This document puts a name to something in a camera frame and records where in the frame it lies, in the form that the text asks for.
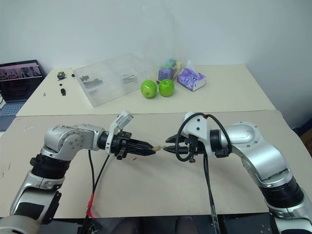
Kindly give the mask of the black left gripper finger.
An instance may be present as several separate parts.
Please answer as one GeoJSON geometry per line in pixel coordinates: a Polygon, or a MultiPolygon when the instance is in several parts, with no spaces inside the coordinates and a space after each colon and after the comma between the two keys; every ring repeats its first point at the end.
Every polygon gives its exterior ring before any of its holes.
{"type": "Polygon", "coordinates": [[[154,155],[156,152],[152,148],[133,148],[128,150],[128,153],[138,155],[138,156],[150,156],[154,155]]]}
{"type": "Polygon", "coordinates": [[[136,140],[136,139],[130,139],[130,145],[135,148],[140,148],[140,149],[152,149],[153,146],[146,142],[146,141],[141,141],[141,140],[136,140]]]}

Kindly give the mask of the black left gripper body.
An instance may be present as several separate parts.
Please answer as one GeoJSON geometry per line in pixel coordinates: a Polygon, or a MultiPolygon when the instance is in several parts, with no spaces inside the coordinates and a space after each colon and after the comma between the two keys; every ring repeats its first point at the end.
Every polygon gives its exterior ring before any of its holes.
{"type": "Polygon", "coordinates": [[[114,135],[112,140],[112,154],[115,155],[117,160],[122,160],[127,156],[127,146],[131,139],[132,133],[119,132],[114,135]]]}

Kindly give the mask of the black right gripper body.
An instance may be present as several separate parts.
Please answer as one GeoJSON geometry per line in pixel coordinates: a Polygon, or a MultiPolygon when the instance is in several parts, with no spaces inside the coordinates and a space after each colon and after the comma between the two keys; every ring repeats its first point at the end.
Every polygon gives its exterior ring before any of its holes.
{"type": "Polygon", "coordinates": [[[187,161],[190,163],[195,163],[194,156],[198,154],[204,154],[206,152],[204,144],[199,141],[198,137],[189,134],[186,140],[188,145],[188,156],[187,161]]]}

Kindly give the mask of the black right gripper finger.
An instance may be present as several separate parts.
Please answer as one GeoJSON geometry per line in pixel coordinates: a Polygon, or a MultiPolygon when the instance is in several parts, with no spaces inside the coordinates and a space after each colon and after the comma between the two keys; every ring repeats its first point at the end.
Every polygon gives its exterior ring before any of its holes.
{"type": "Polygon", "coordinates": [[[187,146],[178,146],[177,149],[175,146],[166,146],[163,148],[163,150],[172,154],[176,154],[178,152],[180,155],[186,155],[189,153],[187,146]]]}
{"type": "Polygon", "coordinates": [[[173,143],[175,144],[176,143],[176,140],[178,139],[178,143],[185,143],[185,144],[188,144],[188,138],[187,137],[184,137],[182,135],[180,135],[179,137],[177,137],[177,134],[167,138],[165,140],[166,143],[173,143]]]}

